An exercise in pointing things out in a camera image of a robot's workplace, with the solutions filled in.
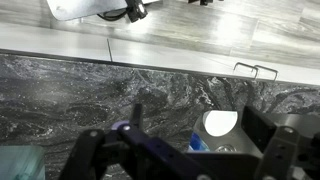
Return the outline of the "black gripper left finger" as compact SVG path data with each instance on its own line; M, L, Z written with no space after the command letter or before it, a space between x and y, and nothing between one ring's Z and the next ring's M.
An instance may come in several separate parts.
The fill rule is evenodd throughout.
M136 104L129 121L105 133L86 130L77 138L59 180L102 180L120 165L133 180L196 180L200 167L191 158L142 130L143 106Z

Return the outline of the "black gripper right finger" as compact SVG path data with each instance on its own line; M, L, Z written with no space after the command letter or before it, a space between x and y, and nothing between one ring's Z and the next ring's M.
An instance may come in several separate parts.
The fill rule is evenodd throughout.
M262 153L256 180L294 180L294 168L312 180L320 179L320 139L317 120L299 115L302 124L293 125L294 114L267 114L251 106L243 109L241 128Z

